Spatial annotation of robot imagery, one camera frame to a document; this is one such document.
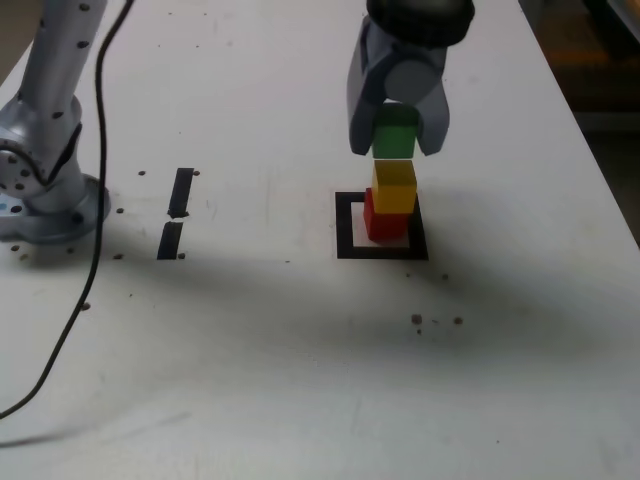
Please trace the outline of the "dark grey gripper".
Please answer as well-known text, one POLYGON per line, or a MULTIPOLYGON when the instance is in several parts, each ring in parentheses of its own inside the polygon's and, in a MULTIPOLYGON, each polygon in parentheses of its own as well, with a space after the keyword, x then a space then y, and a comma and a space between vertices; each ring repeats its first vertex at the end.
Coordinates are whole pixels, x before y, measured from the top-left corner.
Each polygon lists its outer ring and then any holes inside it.
POLYGON ((430 31, 390 33, 370 16, 363 19, 346 86, 349 144, 354 154, 368 153, 376 114, 387 99, 416 128, 425 156, 442 149, 450 125, 442 79, 446 57, 446 47, 430 31), (398 55, 406 59, 399 62, 398 55))

